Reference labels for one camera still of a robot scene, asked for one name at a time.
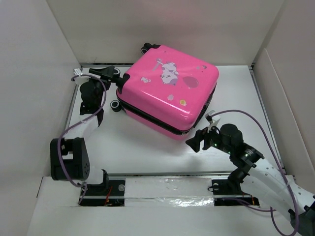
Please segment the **pink hard-shell suitcase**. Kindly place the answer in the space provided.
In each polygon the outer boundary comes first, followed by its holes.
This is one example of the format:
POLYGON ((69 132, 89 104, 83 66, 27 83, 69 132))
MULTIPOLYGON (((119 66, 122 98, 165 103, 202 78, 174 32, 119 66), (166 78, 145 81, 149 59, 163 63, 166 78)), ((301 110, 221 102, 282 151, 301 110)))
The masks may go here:
POLYGON ((219 70, 165 45, 145 43, 141 53, 117 80, 117 100, 128 116, 183 140, 206 112, 219 70))

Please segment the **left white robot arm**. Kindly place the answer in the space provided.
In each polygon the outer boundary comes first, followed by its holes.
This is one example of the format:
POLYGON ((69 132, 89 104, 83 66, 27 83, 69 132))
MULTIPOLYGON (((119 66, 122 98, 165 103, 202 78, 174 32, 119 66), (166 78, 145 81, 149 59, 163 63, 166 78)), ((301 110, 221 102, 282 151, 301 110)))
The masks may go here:
POLYGON ((79 120, 50 142, 52 179, 69 181, 82 194, 90 186, 87 179, 91 169, 85 140, 101 125, 107 91, 119 76, 120 71, 114 66, 90 69, 88 74, 77 70, 72 81, 79 85, 81 94, 79 120))

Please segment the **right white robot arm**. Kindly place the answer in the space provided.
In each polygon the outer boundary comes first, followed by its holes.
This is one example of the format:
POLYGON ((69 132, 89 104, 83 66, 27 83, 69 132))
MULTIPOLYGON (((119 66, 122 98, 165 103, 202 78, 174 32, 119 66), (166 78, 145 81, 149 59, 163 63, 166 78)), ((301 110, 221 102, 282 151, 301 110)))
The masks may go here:
POLYGON ((282 214, 302 236, 315 234, 315 196, 294 181, 284 180, 281 172, 258 150, 243 141, 233 124, 197 130, 186 140, 195 152, 216 148, 229 154, 236 169, 228 176, 232 193, 251 194, 282 214))

